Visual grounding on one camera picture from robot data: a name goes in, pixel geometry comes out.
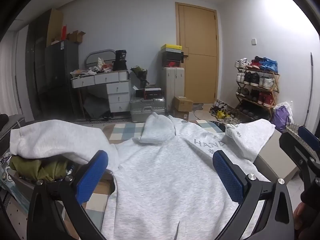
white suitcase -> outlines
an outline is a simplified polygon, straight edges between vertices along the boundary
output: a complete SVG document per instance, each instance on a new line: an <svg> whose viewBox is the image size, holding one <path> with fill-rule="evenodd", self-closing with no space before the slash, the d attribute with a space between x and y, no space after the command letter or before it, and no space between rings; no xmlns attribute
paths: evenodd
<svg viewBox="0 0 320 240"><path fill-rule="evenodd" d="M173 97L184 96L184 68L164 67L162 72L162 90L167 111L170 112Z"/></svg>

door frame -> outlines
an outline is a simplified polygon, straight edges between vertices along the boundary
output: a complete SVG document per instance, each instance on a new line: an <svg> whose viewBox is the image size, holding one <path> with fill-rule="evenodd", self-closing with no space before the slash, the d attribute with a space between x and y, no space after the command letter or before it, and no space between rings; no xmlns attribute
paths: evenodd
<svg viewBox="0 0 320 240"><path fill-rule="evenodd" d="M198 6L198 5L188 4L188 3L175 2L177 45L180 45L179 5L194 7L194 8L198 8L198 9L202 9L202 10L207 10L207 11L214 12L214 14L215 14L216 34L217 34L217 73L216 73L216 90L215 90L216 92L215 92L215 95L214 95L214 100L217 100L217 96L218 96L218 83L219 83L219 68L220 68L220 61L219 61L220 50L219 50L219 32L218 32L218 15L217 15L217 10L209 9L209 8L202 7L202 6Z"/></svg>

black refrigerator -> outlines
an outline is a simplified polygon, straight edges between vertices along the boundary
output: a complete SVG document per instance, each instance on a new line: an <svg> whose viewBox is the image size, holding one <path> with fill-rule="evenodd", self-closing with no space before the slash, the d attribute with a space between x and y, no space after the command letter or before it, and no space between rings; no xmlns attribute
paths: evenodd
<svg viewBox="0 0 320 240"><path fill-rule="evenodd" d="M79 68L78 44L64 40L48 46L44 63L35 69L42 119L76 120L80 105L70 72Z"/></svg>

purple bag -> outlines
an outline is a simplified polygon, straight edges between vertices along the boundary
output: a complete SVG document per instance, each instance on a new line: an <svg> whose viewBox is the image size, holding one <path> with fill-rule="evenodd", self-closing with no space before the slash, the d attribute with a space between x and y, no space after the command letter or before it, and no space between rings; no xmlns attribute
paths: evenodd
<svg viewBox="0 0 320 240"><path fill-rule="evenodd" d="M285 106L277 108L276 112L272 117L271 123L273 123L276 126L276 129L280 133L283 133L287 122L290 122L288 110L285 108Z"/></svg>

desk leg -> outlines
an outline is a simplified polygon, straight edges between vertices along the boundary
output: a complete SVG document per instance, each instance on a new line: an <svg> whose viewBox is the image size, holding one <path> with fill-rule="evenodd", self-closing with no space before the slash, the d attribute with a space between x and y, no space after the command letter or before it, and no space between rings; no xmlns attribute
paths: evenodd
<svg viewBox="0 0 320 240"><path fill-rule="evenodd" d="M78 97L79 97L82 115L83 115L83 118L85 119L84 110L83 110L83 103L82 103L82 96L81 96L81 88L78 88Z"/></svg>

